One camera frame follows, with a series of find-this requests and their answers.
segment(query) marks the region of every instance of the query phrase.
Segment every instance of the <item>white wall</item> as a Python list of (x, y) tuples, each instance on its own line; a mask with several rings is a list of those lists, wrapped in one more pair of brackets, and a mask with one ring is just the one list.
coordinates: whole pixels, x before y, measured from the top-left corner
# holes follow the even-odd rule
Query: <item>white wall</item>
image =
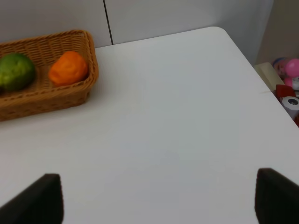
[(224, 28), (254, 63), (273, 0), (106, 0), (114, 43)]
[(85, 29), (95, 46), (110, 45), (102, 0), (1, 0), (0, 42)]
[(257, 63), (299, 57), (299, 1), (275, 0)]

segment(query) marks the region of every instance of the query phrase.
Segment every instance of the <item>red object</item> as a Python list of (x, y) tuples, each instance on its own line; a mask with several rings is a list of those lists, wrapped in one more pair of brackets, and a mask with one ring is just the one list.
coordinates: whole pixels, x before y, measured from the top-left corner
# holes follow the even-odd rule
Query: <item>red object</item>
[(284, 97), (296, 97), (296, 93), (292, 87), (287, 85), (276, 85), (276, 97), (278, 99)]
[(296, 125), (299, 127), (299, 117), (296, 117), (294, 121), (295, 121)]

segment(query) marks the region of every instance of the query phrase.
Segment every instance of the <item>white roll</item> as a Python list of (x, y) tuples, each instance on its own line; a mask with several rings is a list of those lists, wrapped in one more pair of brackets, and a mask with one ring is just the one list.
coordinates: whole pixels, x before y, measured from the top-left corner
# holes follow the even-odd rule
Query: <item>white roll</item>
[(299, 115), (299, 99), (296, 97), (285, 97), (281, 104), (293, 120)]

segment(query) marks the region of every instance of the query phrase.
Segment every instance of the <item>white table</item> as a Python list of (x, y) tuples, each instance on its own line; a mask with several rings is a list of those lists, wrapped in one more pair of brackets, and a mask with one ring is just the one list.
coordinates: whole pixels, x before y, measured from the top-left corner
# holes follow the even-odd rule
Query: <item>white table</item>
[(259, 168), (299, 182), (299, 129), (224, 30), (96, 51), (88, 103), (0, 124), (0, 204), (59, 173), (64, 224), (256, 224)]

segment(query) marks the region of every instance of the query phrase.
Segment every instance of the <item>pink ball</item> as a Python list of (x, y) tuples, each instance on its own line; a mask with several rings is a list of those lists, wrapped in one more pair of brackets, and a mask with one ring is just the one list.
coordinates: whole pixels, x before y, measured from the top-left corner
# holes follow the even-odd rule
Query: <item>pink ball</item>
[(285, 65), (285, 72), (288, 77), (290, 78), (296, 78), (299, 77), (299, 59), (295, 58), (290, 60)]

